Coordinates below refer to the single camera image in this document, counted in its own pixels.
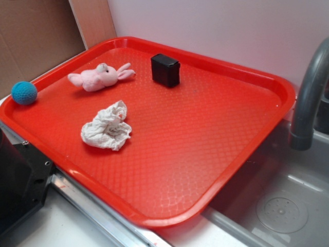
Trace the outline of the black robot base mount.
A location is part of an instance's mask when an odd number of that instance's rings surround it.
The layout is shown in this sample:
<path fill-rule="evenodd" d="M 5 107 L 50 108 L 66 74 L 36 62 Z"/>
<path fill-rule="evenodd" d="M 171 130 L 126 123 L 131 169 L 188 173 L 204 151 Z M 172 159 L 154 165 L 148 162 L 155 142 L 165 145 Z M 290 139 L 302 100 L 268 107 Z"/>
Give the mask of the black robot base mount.
<path fill-rule="evenodd" d="M 1 237 L 44 206 L 53 161 L 32 144 L 12 144 L 1 131 Z"/>

